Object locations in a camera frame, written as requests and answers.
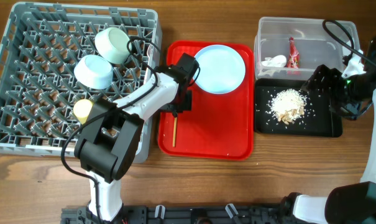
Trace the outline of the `white tissue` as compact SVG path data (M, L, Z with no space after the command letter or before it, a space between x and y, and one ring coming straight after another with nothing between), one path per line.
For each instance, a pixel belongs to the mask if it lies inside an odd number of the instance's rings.
M265 67L285 67L287 64L287 58L284 55L265 57L265 60L261 61L261 64Z

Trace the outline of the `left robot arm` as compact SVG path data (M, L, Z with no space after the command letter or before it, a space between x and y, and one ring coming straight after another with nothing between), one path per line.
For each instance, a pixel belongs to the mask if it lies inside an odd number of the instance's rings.
M74 150L93 188L86 221L122 221L120 180L133 163L144 123L157 111L178 116L191 110L189 86L197 70L198 61L183 54L174 65L156 67L150 80L127 97L94 102Z

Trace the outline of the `yellow plastic cup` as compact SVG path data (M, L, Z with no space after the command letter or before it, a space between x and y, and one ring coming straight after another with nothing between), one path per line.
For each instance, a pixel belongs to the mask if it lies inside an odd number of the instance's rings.
M73 114L81 124L85 124L92 107L92 101L87 99L78 100L73 107Z

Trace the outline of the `light blue bowl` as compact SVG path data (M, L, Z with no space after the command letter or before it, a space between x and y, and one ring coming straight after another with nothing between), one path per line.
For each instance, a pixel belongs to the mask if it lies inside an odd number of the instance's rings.
M76 79L84 86L103 90L111 86L112 65L99 55L85 55L74 68Z

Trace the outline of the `food scraps and rice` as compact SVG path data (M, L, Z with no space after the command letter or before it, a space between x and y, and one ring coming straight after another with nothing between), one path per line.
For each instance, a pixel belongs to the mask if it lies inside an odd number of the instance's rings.
M279 91L270 95L266 106L266 114L270 115L277 124L303 124L303 119L314 115L309 95L301 90L292 88Z

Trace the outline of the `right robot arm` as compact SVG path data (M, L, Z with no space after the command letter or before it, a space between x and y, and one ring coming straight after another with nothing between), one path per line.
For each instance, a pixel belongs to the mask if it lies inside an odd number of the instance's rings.
M376 223L376 37L364 57L364 72L344 78L341 73L319 66L301 87L327 94L334 111L370 100L374 125L369 159L358 184L333 189L326 197L291 193L280 203L279 219L305 223Z

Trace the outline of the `wooden chopstick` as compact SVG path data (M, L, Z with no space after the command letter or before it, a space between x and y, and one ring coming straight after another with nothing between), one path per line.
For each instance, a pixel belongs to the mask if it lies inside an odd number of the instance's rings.
M173 122L173 138L172 138L172 147L176 146L176 140L177 140L177 126L178 126L178 117L174 117Z

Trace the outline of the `red snack wrapper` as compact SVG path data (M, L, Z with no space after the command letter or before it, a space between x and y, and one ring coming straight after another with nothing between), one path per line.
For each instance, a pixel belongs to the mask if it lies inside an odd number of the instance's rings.
M300 53L295 46L295 41L293 37L289 38L290 44L290 54L287 61L288 68L299 68L300 67Z

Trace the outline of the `green bowl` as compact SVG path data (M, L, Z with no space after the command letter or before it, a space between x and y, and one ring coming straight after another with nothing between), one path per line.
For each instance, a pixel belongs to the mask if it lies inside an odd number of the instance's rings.
M129 36L119 28L109 27L98 32L94 38L96 50L104 59L113 64L123 64L130 53Z

